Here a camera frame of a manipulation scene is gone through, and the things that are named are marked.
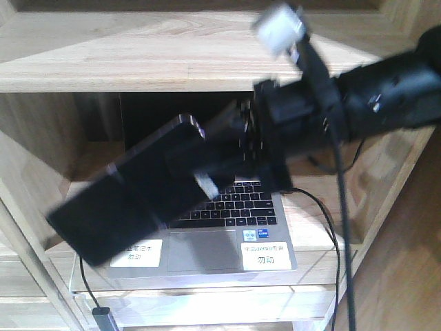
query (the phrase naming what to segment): laptop touchpad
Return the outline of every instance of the laptop touchpad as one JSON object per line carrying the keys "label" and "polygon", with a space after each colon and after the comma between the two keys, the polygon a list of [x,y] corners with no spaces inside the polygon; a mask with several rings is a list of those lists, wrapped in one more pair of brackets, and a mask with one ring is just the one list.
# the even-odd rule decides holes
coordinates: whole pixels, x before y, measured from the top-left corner
{"label": "laptop touchpad", "polygon": [[171,232],[169,271],[239,269],[235,230]]}

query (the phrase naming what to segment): laptop sticker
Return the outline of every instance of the laptop sticker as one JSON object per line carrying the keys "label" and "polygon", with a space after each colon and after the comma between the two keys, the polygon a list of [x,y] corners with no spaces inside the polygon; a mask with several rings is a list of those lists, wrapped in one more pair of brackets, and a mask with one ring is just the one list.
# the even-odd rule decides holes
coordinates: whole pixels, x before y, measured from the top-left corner
{"label": "laptop sticker", "polygon": [[257,230],[257,234],[259,236],[259,238],[268,238],[268,229],[258,229]]}
{"label": "laptop sticker", "polygon": [[243,230],[243,241],[257,241],[255,230]]}
{"label": "laptop sticker", "polygon": [[241,243],[243,270],[291,270],[285,242]]}
{"label": "laptop sticker", "polygon": [[162,239],[146,239],[130,246],[110,261],[111,267],[159,267]]}

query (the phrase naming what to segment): black cable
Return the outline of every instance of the black cable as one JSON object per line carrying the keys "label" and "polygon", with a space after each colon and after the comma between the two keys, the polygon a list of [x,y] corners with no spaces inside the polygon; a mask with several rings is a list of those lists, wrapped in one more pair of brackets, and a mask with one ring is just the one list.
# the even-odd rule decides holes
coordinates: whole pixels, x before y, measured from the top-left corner
{"label": "black cable", "polygon": [[96,297],[94,296],[94,294],[92,293],[92,291],[90,290],[88,281],[85,279],[85,275],[84,275],[84,265],[83,265],[83,258],[80,257],[80,271],[81,271],[81,278],[83,278],[83,282],[85,285],[85,288],[88,289],[89,295],[92,297],[92,300],[95,302],[95,305],[101,309],[101,306],[98,303],[98,300],[96,300]]}
{"label": "black cable", "polygon": [[[361,154],[361,150],[363,148],[363,145],[365,144],[366,139],[362,139],[362,141],[360,142],[360,145],[358,145],[356,153],[353,156],[353,160],[351,162],[351,164],[349,164],[343,171],[347,172],[350,169],[352,169],[353,165],[356,164],[356,161],[358,160],[358,158],[360,157]],[[337,169],[330,167],[328,165],[325,165],[321,162],[319,162],[316,158],[309,156],[308,157],[308,161],[310,163],[312,163],[313,166],[316,166],[317,168],[319,168],[320,170],[322,170],[323,172],[326,172],[327,174],[337,174]]]}
{"label": "black cable", "polygon": [[336,248],[336,254],[337,254],[337,271],[336,271],[336,301],[334,303],[334,315],[332,316],[332,327],[331,331],[335,330],[336,327],[336,317],[337,317],[337,310],[338,310],[338,297],[340,296],[340,266],[341,266],[341,258],[340,258],[340,248],[338,247],[338,241],[336,236],[336,231],[334,229],[334,225],[331,220],[331,215],[326,209],[325,205],[321,200],[319,200],[317,197],[315,197],[313,194],[309,193],[308,191],[302,190],[301,188],[292,188],[290,192],[296,193],[302,193],[306,195],[307,197],[314,200],[315,203],[317,203],[318,207],[322,210],[323,216],[326,218],[326,222],[329,227],[329,231],[327,231],[327,234],[329,238],[331,239],[332,243],[334,244],[334,247]]}
{"label": "black cable", "polygon": [[352,280],[352,253],[351,253],[351,226],[349,224],[349,214],[347,210],[346,185],[345,185],[345,167],[343,166],[342,155],[340,152],[340,139],[338,131],[334,124],[332,116],[328,117],[328,132],[331,137],[332,148],[334,150],[334,158],[337,169],[338,194],[340,195],[340,213],[342,217],[343,238],[345,240],[345,263],[346,263],[346,280],[347,280],[347,314],[349,320],[349,331],[357,330],[356,308],[353,297],[353,280]]}

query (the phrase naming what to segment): black power cord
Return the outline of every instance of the black power cord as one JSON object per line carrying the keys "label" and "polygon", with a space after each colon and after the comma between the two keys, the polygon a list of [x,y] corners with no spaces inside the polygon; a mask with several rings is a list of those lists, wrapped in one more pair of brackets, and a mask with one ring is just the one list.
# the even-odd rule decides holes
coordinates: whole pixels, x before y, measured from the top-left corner
{"label": "black power cord", "polygon": [[[358,158],[360,157],[363,145],[365,144],[366,139],[362,139],[362,141],[360,142],[360,145],[358,145],[356,153],[353,156],[353,160],[351,162],[351,164],[349,164],[343,171],[347,172],[350,169],[352,169],[353,165],[356,164],[356,161],[358,160]],[[309,156],[308,157],[308,161],[313,165],[316,166],[317,168],[319,168],[320,170],[322,170],[323,172],[326,172],[327,174],[337,174],[337,169],[330,167],[329,165],[325,165],[321,162],[319,162],[316,158]]]}
{"label": "black power cord", "polygon": [[349,223],[349,213],[347,208],[345,167],[343,165],[342,154],[340,151],[340,139],[338,130],[331,114],[327,117],[327,133],[331,138],[332,148],[337,169],[338,194],[340,196],[340,213],[342,218],[343,239],[345,240],[345,263],[346,263],[346,282],[347,282],[347,315],[349,320],[349,331],[357,330],[356,305],[353,297],[352,279],[352,253],[351,253],[351,225]]}
{"label": "black power cord", "polygon": [[338,297],[340,296],[340,267],[341,267],[341,258],[340,258],[340,248],[338,247],[338,241],[336,236],[336,231],[334,229],[334,225],[332,222],[332,216],[328,212],[328,209],[325,207],[323,202],[315,197],[313,194],[309,193],[308,191],[302,190],[301,188],[292,188],[289,193],[301,193],[306,195],[307,197],[311,198],[315,203],[317,203],[318,207],[321,209],[323,216],[326,218],[326,222],[329,227],[328,229],[325,228],[329,238],[331,239],[332,243],[334,244],[334,247],[336,248],[336,254],[337,254],[337,271],[336,271],[336,301],[334,303],[334,315],[332,316],[332,328],[331,331],[335,330],[336,327],[336,317],[337,317],[337,310],[338,310]]}
{"label": "black power cord", "polygon": [[84,265],[83,265],[82,257],[80,257],[80,271],[81,271],[81,278],[83,279],[85,288],[88,289],[89,295],[90,297],[92,297],[92,300],[95,302],[96,305],[96,307],[92,310],[92,316],[94,317],[94,320],[96,321],[99,330],[119,331],[116,321],[114,320],[112,313],[110,312],[110,308],[100,306],[98,300],[96,300],[96,297],[90,290],[89,283],[85,278],[85,274],[84,274]]}
{"label": "black power cord", "polygon": [[94,296],[94,294],[93,294],[92,291],[90,290],[89,283],[88,283],[87,279],[85,278],[85,274],[84,274],[84,265],[83,265],[83,258],[82,258],[82,257],[80,257],[80,271],[81,271],[81,278],[83,279],[84,286],[85,286],[85,288],[87,288],[90,297],[91,297],[92,300],[95,302],[95,305],[96,305],[98,308],[101,308],[101,306],[100,306],[99,303],[98,303],[98,300],[96,300],[96,297]]}

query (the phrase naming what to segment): wooden shelf board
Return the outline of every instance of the wooden shelf board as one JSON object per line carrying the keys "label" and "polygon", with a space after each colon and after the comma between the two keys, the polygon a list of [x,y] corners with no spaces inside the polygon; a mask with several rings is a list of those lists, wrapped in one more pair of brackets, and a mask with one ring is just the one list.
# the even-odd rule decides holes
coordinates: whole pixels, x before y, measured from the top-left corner
{"label": "wooden shelf board", "polygon": [[[255,10],[21,11],[0,27],[0,92],[251,90],[297,79],[250,30]],[[308,12],[333,74],[411,46],[375,10]]]}

